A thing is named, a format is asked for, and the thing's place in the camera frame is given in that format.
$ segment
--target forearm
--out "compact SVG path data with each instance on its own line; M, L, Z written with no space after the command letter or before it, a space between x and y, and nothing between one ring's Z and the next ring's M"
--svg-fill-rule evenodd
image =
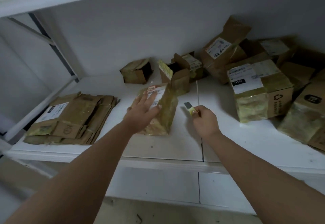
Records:
M28 199L7 223L92 223L131 136L123 123L116 125Z
M207 140L263 223L323 222L323 194L221 133Z

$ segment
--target person's right hand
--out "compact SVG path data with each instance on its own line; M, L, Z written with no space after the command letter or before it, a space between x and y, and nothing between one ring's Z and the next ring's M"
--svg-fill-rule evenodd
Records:
M206 141L214 135L221 135L217 116L205 106L194 107L197 112L192 113L193 124L198 134Z

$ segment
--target recycling symbol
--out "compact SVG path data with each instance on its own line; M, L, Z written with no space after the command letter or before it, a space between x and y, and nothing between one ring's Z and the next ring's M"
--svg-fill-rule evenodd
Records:
M278 99L281 99L283 97L283 95L281 94L277 94L273 97L274 100L278 100Z

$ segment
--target floor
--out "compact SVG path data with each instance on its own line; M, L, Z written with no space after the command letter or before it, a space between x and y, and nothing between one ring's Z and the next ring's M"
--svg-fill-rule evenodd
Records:
M47 162L59 171L66 164ZM48 179L6 157L0 159L0 183L35 192ZM232 212L209 210L201 207L175 206L162 203L136 201L106 197L95 220L95 224L261 224L258 217Z

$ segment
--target circular logo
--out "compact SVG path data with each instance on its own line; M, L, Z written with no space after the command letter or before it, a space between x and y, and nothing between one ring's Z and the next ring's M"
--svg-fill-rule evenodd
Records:
M72 126L68 125L66 128L64 128L63 133L64 134L70 134L71 131L72 131Z
M281 99L283 97L283 95L281 94L277 94L273 97L274 100L278 100L278 99Z

